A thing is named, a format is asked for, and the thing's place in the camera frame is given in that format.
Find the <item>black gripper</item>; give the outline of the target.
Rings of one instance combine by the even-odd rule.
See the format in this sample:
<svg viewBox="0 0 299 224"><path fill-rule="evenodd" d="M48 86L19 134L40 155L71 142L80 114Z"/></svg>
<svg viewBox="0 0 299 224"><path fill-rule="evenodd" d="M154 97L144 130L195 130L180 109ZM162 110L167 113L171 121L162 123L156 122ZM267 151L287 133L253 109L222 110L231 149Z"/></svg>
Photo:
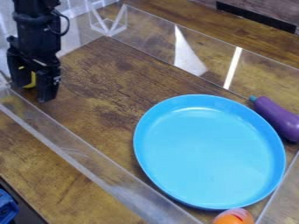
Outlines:
<svg viewBox="0 0 299 224"><path fill-rule="evenodd" d="M28 60L38 60L47 66L60 64L56 57L62 49L62 20L56 7L62 0L14 0L14 21L18 36L7 40L18 55L7 55L8 69L14 85L24 88L32 83L32 70ZM47 67L36 72L38 101L56 98L62 82L62 70Z"/></svg>

